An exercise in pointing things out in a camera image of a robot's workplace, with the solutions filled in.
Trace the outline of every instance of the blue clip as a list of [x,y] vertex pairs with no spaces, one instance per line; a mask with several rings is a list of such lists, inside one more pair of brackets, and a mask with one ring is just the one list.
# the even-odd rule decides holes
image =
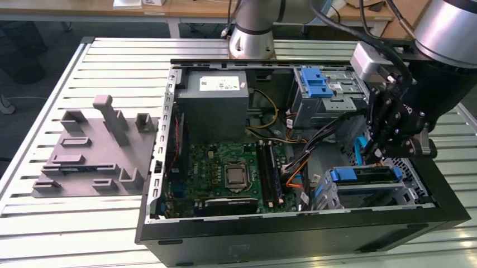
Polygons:
[[339,181],[358,180],[355,171],[350,167],[342,169],[334,169],[334,170],[338,173]]
[[396,177],[396,181],[400,181],[402,180],[400,169],[395,166],[395,167],[392,167],[392,171],[394,171],[394,174],[395,174],[395,177]]
[[363,165],[363,157],[360,156],[360,148],[364,148],[367,144],[367,140],[363,136],[358,136],[355,138],[355,157],[356,157],[356,165]]
[[332,91],[327,88],[326,76],[317,68],[301,68],[300,78],[309,98],[330,98],[334,96]]
[[321,190],[323,190],[323,185],[320,184],[320,186],[313,191],[313,199],[316,199]]
[[338,181],[338,175],[336,175],[336,172],[334,170],[330,171],[330,175],[331,175],[331,180],[332,181]]

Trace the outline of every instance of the white paper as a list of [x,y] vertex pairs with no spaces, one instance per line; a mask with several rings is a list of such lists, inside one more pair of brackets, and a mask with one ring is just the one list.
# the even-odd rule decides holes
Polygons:
[[113,0],[112,9],[140,9],[142,7],[140,0]]

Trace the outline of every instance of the wooden desk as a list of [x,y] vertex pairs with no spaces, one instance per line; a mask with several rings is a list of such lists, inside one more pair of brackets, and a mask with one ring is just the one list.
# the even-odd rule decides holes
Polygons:
[[[0,20],[17,21],[89,21],[89,22],[162,22],[171,38],[180,38],[180,23],[225,23],[228,0],[167,0],[162,6],[142,5],[141,9],[113,10],[113,0],[0,0]],[[383,8],[364,11],[371,32],[380,35],[394,19]],[[351,6],[339,10],[340,22],[362,26],[359,12]],[[323,25],[313,20],[308,25]]]
[[[227,0],[172,0],[168,11],[172,17],[207,17],[207,18],[225,18],[228,11]],[[348,4],[339,10],[342,21],[359,21],[359,10]],[[368,21],[391,21],[394,19],[392,13],[387,8],[382,8],[379,12],[364,9],[366,20]]]

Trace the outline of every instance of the metal table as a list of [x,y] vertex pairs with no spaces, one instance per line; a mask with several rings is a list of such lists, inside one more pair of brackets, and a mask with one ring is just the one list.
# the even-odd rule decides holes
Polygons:
[[[277,59],[348,60],[354,42],[275,41]],[[0,180],[0,262],[12,267],[160,267],[145,247],[133,244],[140,196],[30,197],[30,186],[58,139],[65,109],[90,107],[109,94],[124,116],[160,116],[171,58],[227,58],[227,44],[207,39],[104,39],[80,44],[65,72]],[[475,267],[477,266],[477,124],[458,105],[436,124],[435,159],[472,217],[387,253],[339,255],[227,265],[271,267]]]

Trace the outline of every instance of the floor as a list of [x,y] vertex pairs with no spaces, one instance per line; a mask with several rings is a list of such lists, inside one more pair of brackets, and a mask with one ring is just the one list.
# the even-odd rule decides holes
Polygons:
[[[32,85],[17,85],[0,71],[0,92],[12,99],[16,112],[12,115],[0,114],[0,157],[12,158],[33,124],[37,113],[49,96],[62,70],[84,36],[98,37],[154,37],[168,38],[168,28],[162,23],[73,23],[73,30],[64,32],[58,22],[37,22],[48,51],[38,57],[46,71],[44,79]],[[224,25],[180,25],[183,38],[219,38]],[[273,29],[276,39],[305,39],[299,26],[279,26]],[[477,89],[462,101],[471,114],[477,115]],[[0,161],[0,175],[8,167],[6,161]]]

